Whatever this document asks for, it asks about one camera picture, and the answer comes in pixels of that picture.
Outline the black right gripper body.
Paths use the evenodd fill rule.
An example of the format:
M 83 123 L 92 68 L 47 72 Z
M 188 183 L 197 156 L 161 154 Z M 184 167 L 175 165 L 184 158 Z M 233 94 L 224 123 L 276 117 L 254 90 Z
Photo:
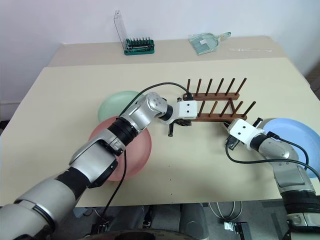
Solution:
M 234 136 L 228 136 L 225 142 L 225 149 L 233 151 L 234 148 L 239 144 L 240 140 Z

